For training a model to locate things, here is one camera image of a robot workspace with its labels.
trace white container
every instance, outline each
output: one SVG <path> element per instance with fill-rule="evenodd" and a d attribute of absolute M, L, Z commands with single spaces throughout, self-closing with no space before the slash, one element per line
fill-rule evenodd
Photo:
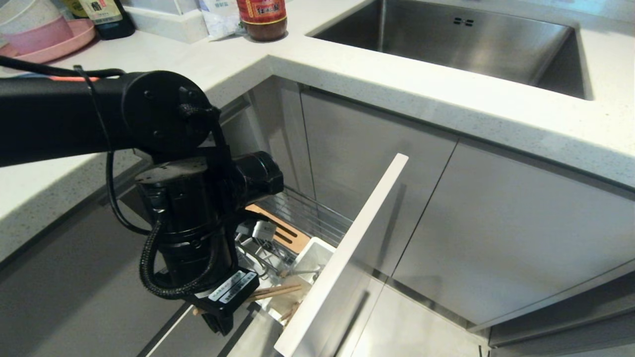
<path fill-rule="evenodd" d="M 11 0 L 0 8 L 0 34 L 17 34 L 55 21 L 60 10 L 51 0 Z"/>

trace kitchen cabinet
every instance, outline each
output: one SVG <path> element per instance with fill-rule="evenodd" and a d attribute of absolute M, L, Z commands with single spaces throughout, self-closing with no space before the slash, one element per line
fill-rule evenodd
<path fill-rule="evenodd" d="M 635 270 L 635 194 L 461 140 L 393 278 L 488 327 Z"/>
<path fill-rule="evenodd" d="M 354 219 L 393 156 L 411 157 L 389 198 L 382 255 L 371 266 L 390 276 L 448 162 L 457 138 L 418 123 L 316 91 L 302 93 L 315 197 Z"/>
<path fill-rule="evenodd" d="M 144 242 L 98 203 L 49 231 L 0 271 L 0 354 L 136 356 L 183 304 L 139 282 Z"/>

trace red label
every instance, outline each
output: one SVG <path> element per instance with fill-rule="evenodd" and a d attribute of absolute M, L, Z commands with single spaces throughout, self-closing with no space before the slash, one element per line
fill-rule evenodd
<path fill-rule="evenodd" d="M 248 24 L 266 25 L 286 18 L 284 0 L 237 0 L 240 18 Z"/>

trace white countertop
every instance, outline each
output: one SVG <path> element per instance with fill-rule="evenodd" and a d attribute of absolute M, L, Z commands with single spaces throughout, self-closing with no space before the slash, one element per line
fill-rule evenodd
<path fill-rule="evenodd" d="M 368 0 L 294 0 L 287 5 L 289 34 L 274 43 L 236 37 L 185 44 L 138 31 L 53 65 L 177 72 L 218 107 L 281 76 L 635 187 L 632 23 L 524 2 L 430 2 L 574 26 L 593 100 L 306 36 Z M 117 155 L 117 172 L 137 161 Z M 103 167 L 104 157 L 91 154 L 0 168 L 0 261 L 103 186 Z"/>

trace open drawer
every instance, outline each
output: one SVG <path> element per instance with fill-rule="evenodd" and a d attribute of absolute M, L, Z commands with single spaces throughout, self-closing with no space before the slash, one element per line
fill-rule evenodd
<path fill-rule="evenodd" d="M 393 187 L 408 157 L 397 154 L 282 332 L 274 348 L 284 357 L 333 356 L 380 259 Z"/>

